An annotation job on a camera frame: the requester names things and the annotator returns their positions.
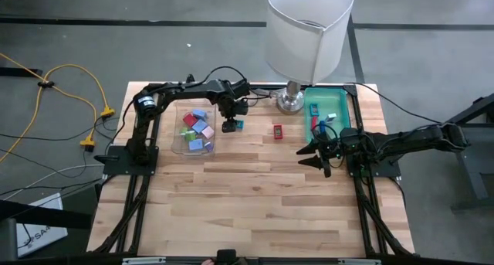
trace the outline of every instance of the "wooden plank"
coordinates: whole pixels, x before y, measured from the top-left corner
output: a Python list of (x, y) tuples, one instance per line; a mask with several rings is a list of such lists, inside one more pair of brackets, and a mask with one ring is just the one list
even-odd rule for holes
[[(129, 83), (123, 106), (147, 84)], [(386, 133), (379, 96), (360, 86), (357, 92), (365, 129)], [(347, 102), (351, 106), (350, 96)], [(364, 256), (346, 165), (325, 178), (321, 171), (297, 164), (309, 157), (295, 155), (306, 145), (303, 112), (286, 116), (274, 100), (261, 100), (249, 108), (249, 115), (239, 117), (244, 129), (230, 134), (221, 132), (217, 113), (215, 153), (194, 157), (172, 151), (176, 114), (174, 102), (161, 118), (160, 154), (147, 197), (140, 255), (214, 256), (219, 249), (235, 248), (238, 255), (249, 257)], [(354, 125), (352, 107), (349, 114)], [(134, 118), (131, 108), (116, 143), (130, 138)], [(283, 125), (282, 140), (273, 139), (274, 124)], [(120, 219), (128, 179), (117, 176), (103, 187), (88, 250), (98, 247)], [(400, 191), (384, 178), (376, 179), (376, 188), (384, 221), (413, 250)], [(369, 227), (377, 248), (374, 224)], [(133, 229), (131, 223), (127, 245)]]

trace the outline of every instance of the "yellow extension cord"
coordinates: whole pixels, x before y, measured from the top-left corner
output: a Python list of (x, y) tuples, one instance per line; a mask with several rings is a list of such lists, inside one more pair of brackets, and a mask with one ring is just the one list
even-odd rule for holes
[[(45, 75), (45, 77), (42, 77), (42, 76), (40, 76), (40, 75), (38, 75), (36, 73), (33, 73), (31, 70), (29, 70), (28, 68), (26, 68), (22, 64), (16, 62), (15, 60), (11, 59), (10, 57), (6, 56), (3, 53), (0, 53), (0, 56), (3, 57), (3, 58), (5, 58), (8, 61), (14, 63), (15, 65), (23, 68), (24, 70), (28, 71), (29, 73), (31, 73), (33, 76), (37, 77), (38, 79), (40, 79), (44, 83), (47, 83), (48, 82), (49, 76), (51, 76), (51, 74), (53, 72), (55, 72), (56, 70), (58, 70), (60, 68), (63, 68), (63, 67), (74, 67), (74, 68), (78, 68), (78, 69), (82, 70), (83, 72), (86, 72), (88, 75), (90, 75), (96, 81), (96, 84), (100, 88), (101, 95), (103, 96), (103, 102), (104, 102), (105, 108), (104, 108), (103, 112), (101, 113), (101, 116), (102, 117), (110, 117), (110, 116), (112, 116), (112, 115), (115, 114), (115, 110), (112, 109), (110, 106), (108, 106), (107, 98), (105, 96), (105, 92), (104, 92), (103, 88), (101, 87), (100, 81), (90, 71), (88, 71), (86, 68), (81, 67), (81, 66), (78, 66), (78, 65), (75, 65), (75, 64), (65, 64), (65, 65), (57, 66), (57, 67), (51, 69), (50, 71), (48, 71), (48, 73)], [(78, 97), (76, 95), (67, 93), (67, 92), (59, 89), (58, 87), (53, 87), (53, 89), (59, 91), (61, 94), (65, 95), (67, 97), (70, 97), (70, 98), (73, 98), (73, 99), (77, 99), (77, 100), (81, 100), (82, 102), (88, 104), (93, 109), (93, 114), (94, 114), (94, 122), (93, 123), (96, 123), (96, 120), (97, 120), (96, 108), (94, 107), (94, 105), (91, 102), (89, 102), (88, 100), (86, 100), (86, 99), (84, 99), (82, 97)], [(18, 138), (15, 141), (15, 143), (10, 147), (10, 149), (8, 149), (8, 153), (5, 153), (0, 158), (0, 163), (2, 163), (5, 160), (5, 158), (7, 157), (7, 155), (12, 150), (14, 150), (14, 148), (17, 146), (17, 144), (21, 141), (21, 139), (24, 137), (24, 135), (28, 132), (29, 128), (34, 123), (34, 120), (36, 119), (36, 116), (38, 115), (39, 103), (41, 101), (42, 90), (43, 90), (42, 87), (40, 87), (39, 90), (38, 90), (38, 96), (36, 98), (36, 108), (35, 108), (34, 114), (32, 115), (31, 121), (29, 122), (29, 124), (26, 127), (26, 129), (19, 136), (20, 138)], [(94, 146), (95, 145), (95, 142), (93, 141), (93, 135), (94, 135), (94, 128), (91, 130), (90, 134), (83, 141), (80, 142), (80, 144), (82, 146), (86, 146), (86, 145)]]

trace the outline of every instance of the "lamp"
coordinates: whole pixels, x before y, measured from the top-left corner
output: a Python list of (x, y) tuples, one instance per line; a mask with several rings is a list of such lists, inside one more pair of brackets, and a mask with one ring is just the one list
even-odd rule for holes
[(300, 85), (328, 77), (340, 62), (354, 0), (269, 0), (266, 61), (289, 79), (276, 100), (284, 114), (303, 107)]

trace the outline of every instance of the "white lampshade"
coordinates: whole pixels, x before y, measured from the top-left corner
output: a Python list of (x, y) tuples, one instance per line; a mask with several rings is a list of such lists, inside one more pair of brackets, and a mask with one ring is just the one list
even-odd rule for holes
[(289, 80), (315, 84), (340, 62), (354, 0), (269, 0), (266, 61)]

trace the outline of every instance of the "pink block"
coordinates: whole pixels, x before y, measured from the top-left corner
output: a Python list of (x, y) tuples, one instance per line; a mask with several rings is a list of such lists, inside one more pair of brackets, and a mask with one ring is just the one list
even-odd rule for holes
[(207, 126), (204, 130), (202, 130), (202, 134), (207, 138), (210, 139), (215, 135), (215, 130), (213, 128)]

